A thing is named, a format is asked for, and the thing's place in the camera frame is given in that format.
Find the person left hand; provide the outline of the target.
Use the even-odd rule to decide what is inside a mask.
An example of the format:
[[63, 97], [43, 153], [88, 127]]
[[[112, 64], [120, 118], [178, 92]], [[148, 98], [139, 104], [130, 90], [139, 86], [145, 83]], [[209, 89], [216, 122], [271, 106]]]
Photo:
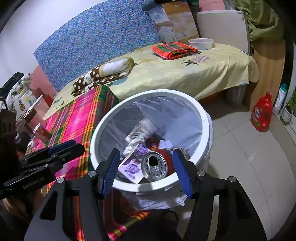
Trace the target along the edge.
[[8, 213], [21, 218], [29, 218], [36, 213], [43, 199], [42, 190], [38, 189], [34, 193], [22, 195], [20, 199], [8, 197], [2, 199], [2, 202]]

